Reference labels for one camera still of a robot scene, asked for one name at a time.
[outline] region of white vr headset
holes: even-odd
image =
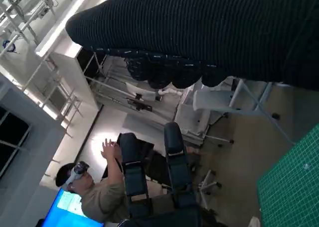
[[[84,161],[80,161],[78,162],[71,170],[70,176],[69,178],[66,180],[66,182],[64,183],[64,185],[62,186],[62,189],[64,191],[68,191],[67,190],[67,186],[72,183],[75,180],[79,180],[83,174],[88,170],[90,166],[85,163]]]

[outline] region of black hair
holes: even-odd
[[[67,181],[67,179],[70,177],[70,171],[75,166],[75,163],[69,163],[64,166],[62,166],[55,177],[55,184],[57,187],[61,187],[64,185],[64,183]]]

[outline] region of monitor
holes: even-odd
[[[87,218],[81,210],[81,197],[59,190],[42,227],[102,227]]]

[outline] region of hand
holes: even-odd
[[[105,141],[102,143],[102,147],[103,147],[103,151],[101,151],[101,154],[106,160],[114,159],[117,153],[116,150],[120,149],[120,147],[118,146],[118,144],[116,144],[116,142],[112,140],[109,140],[108,142],[107,139],[105,139]]]

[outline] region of grid pattern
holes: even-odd
[[[319,125],[257,183],[264,227],[319,226]]]

